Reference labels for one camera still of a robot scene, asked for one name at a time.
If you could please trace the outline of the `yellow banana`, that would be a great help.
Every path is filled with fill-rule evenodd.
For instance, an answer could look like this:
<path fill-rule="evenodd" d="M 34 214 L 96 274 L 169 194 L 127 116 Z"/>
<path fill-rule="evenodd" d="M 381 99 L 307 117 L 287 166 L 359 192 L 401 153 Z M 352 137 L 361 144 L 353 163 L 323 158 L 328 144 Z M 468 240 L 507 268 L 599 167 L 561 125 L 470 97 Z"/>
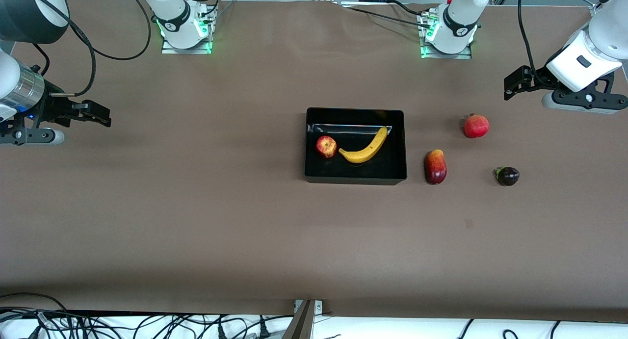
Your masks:
<path fill-rule="evenodd" d="M 388 128 L 383 126 L 380 127 L 367 147 L 359 151 L 346 151 L 345 149 L 339 148 L 338 152 L 348 162 L 352 164 L 362 164 L 373 158 L 379 152 L 387 137 Z"/>

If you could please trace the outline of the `red yellow apple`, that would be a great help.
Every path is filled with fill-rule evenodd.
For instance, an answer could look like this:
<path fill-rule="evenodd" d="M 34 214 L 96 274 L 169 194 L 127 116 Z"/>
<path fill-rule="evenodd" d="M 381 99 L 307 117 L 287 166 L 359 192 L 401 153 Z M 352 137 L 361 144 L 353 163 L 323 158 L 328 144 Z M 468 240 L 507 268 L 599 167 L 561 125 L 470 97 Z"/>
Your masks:
<path fill-rule="evenodd" d="M 315 149 L 319 156 L 325 159 L 333 158 L 338 151 L 338 144 L 334 138 L 323 135 L 318 138 Z"/>

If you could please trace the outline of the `red pomegranate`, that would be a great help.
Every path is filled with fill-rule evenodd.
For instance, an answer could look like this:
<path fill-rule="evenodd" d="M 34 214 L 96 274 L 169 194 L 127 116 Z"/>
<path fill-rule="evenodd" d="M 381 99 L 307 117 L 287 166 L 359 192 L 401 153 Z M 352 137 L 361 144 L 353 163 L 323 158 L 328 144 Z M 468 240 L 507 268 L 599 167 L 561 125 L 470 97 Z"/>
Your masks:
<path fill-rule="evenodd" d="M 484 115 L 472 113 L 465 120 L 463 131 L 467 138 L 480 138 L 485 136 L 490 131 L 489 120 Z"/>

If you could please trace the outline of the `dark purple mangosteen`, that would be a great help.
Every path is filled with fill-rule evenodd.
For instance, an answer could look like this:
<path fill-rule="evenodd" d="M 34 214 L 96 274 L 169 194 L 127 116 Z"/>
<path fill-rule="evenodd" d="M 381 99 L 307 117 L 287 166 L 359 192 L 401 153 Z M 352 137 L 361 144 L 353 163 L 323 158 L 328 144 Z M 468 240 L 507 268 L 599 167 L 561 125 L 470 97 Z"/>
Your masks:
<path fill-rule="evenodd" d="M 498 184 L 504 186 L 515 185 L 520 179 L 520 172 L 518 169 L 510 166 L 500 167 L 496 169 L 494 173 Z"/>

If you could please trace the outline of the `red yellow mango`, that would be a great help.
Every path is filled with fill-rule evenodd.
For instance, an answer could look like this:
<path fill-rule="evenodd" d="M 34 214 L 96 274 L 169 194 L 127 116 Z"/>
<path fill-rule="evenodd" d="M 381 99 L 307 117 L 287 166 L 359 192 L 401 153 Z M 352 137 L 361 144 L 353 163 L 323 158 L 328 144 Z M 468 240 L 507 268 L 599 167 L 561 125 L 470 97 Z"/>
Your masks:
<path fill-rule="evenodd" d="M 424 158 L 425 178 L 428 184 L 441 184 L 446 179 L 448 166 L 444 151 L 434 149 L 426 154 Z"/>

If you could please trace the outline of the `black plastic tray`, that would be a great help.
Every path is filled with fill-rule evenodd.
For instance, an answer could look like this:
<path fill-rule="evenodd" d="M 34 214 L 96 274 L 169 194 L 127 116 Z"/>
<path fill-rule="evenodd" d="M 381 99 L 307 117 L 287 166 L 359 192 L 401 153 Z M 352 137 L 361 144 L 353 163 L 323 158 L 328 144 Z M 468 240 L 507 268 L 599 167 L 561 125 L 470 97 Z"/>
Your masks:
<path fill-rule="evenodd" d="M 370 160 L 354 164 L 340 153 L 325 158 L 319 138 L 329 136 L 347 151 L 366 148 L 381 128 L 383 146 Z M 308 108 L 304 176 L 311 183 L 396 185 L 406 180 L 405 118 L 399 109 Z"/>

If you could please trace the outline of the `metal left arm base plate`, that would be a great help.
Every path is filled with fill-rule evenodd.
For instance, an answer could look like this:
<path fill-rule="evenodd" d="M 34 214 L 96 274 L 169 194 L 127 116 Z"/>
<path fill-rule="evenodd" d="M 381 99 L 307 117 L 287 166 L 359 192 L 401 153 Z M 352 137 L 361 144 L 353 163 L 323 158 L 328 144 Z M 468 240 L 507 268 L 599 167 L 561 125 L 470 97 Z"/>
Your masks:
<path fill-rule="evenodd" d="M 468 43 L 464 50 L 459 53 L 445 53 L 437 48 L 430 41 L 435 37 L 438 32 L 439 24 L 437 20 L 437 14 L 434 12 L 422 12 L 421 15 L 417 15 L 418 33 L 421 46 L 421 58 L 422 59 L 460 59 L 466 60 L 472 58 L 471 44 Z"/>

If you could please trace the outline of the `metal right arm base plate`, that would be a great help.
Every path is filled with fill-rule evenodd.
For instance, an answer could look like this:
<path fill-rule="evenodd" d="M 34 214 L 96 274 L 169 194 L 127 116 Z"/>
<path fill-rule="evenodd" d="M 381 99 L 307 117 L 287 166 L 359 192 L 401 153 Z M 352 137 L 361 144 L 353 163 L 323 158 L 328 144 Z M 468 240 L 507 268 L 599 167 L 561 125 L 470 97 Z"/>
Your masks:
<path fill-rule="evenodd" d="M 189 17 L 181 24 L 157 23 L 163 37 L 161 53 L 206 55 L 212 51 L 215 17 Z"/>

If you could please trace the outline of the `aluminium profile post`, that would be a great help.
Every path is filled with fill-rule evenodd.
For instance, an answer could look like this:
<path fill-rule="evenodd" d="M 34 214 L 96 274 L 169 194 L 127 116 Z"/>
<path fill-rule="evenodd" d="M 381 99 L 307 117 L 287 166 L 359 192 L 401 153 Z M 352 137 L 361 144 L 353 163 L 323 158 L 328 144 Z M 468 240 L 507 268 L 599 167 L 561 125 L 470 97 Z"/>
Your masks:
<path fill-rule="evenodd" d="M 303 300 L 297 306 L 297 312 L 292 317 L 289 326 L 281 339 L 311 339 L 314 317 L 317 305 L 315 300 Z"/>

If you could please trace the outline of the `small metal bracket plate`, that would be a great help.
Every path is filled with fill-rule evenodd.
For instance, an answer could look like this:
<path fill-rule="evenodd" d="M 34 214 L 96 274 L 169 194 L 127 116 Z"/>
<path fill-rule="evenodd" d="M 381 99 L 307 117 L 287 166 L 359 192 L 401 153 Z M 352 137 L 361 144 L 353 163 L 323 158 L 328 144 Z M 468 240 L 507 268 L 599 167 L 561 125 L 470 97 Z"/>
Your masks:
<path fill-rule="evenodd" d="M 304 303 L 303 299 L 297 299 L 294 301 L 294 306 L 293 306 L 293 313 L 296 314 L 301 305 Z M 314 300 L 314 315 L 315 316 L 320 316 L 323 314 L 323 301 L 321 300 Z"/>

